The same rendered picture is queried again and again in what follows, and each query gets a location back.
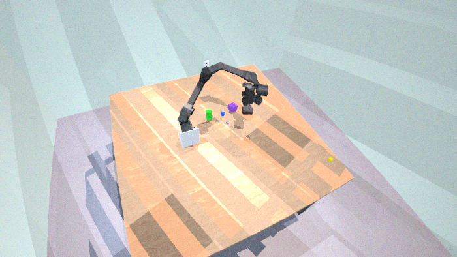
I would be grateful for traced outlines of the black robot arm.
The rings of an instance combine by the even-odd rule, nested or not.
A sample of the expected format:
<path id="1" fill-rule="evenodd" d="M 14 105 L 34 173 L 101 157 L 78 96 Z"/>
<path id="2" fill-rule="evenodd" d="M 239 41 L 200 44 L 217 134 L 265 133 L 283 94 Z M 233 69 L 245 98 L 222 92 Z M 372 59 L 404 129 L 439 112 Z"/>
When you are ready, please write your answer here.
<path id="1" fill-rule="evenodd" d="M 212 74 L 216 73 L 219 70 L 224 70 L 229 73 L 235 74 L 237 76 L 240 76 L 244 80 L 248 81 L 249 83 L 245 82 L 242 84 L 242 88 L 245 88 L 244 93 L 247 96 L 254 95 L 254 98 L 251 101 L 252 103 L 260 105 L 262 103 L 262 96 L 267 97 L 268 85 L 259 84 L 259 82 L 257 80 L 257 75 L 253 71 L 235 68 L 230 65 L 224 64 L 222 62 L 218 62 L 217 64 L 214 64 L 210 67 L 204 67 L 202 69 L 202 72 L 200 73 L 200 78 L 197 83 L 197 86 L 195 87 L 195 90 L 193 91 L 188 102 L 180 110 L 180 116 L 178 117 L 177 120 L 180 123 L 182 132 L 187 132 L 187 131 L 190 131 L 193 129 L 192 123 L 189 120 L 189 116 L 192 115 L 193 111 L 195 110 L 193 108 L 193 105 L 194 105 L 199 93 L 202 91 L 204 84 L 211 78 Z M 255 94 L 255 90 L 256 90 L 256 94 Z"/>

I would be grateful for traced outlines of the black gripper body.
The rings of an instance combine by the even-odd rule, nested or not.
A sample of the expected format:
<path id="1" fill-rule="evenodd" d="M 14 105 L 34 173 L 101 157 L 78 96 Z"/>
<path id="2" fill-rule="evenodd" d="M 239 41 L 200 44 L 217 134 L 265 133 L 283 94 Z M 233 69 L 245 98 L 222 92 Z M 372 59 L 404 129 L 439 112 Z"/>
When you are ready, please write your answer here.
<path id="1" fill-rule="evenodd" d="M 243 96 L 243 103 L 245 106 L 242 107 L 242 113 L 247 114 L 247 115 L 252 115 L 253 114 L 253 107 L 251 106 L 252 104 L 252 99 L 254 98 L 253 96 L 247 96 L 244 91 L 242 91 L 242 96 Z"/>

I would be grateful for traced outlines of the purple block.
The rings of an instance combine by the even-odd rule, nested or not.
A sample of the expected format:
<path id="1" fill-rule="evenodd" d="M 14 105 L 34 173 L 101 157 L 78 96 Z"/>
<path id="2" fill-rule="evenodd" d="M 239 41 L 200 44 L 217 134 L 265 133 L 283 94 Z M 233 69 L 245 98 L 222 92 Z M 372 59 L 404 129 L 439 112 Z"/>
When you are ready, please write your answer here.
<path id="1" fill-rule="evenodd" d="M 228 109 L 229 109 L 231 112 L 235 112 L 235 111 L 237 110 L 237 108 L 238 108 L 238 105 L 237 105 L 236 103 L 234 103 L 234 102 L 232 102 L 232 103 L 230 103 L 230 104 L 228 105 Z"/>

